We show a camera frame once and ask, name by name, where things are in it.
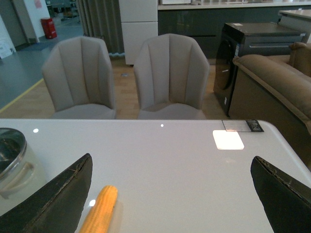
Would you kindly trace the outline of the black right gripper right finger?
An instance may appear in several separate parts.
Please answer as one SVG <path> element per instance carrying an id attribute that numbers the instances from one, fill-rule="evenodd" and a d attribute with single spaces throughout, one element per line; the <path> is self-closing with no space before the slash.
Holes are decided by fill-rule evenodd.
<path id="1" fill-rule="evenodd" d="M 256 193 L 275 233 L 311 231 L 311 189 L 256 156 L 250 167 Z"/>

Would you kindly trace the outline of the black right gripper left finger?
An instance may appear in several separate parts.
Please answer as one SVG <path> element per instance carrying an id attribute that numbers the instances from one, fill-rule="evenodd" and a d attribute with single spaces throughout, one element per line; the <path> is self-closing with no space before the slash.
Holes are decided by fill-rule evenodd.
<path id="1" fill-rule="evenodd" d="M 85 154 L 25 201 L 0 217 L 2 233 L 73 233 L 81 218 L 92 177 Z"/>

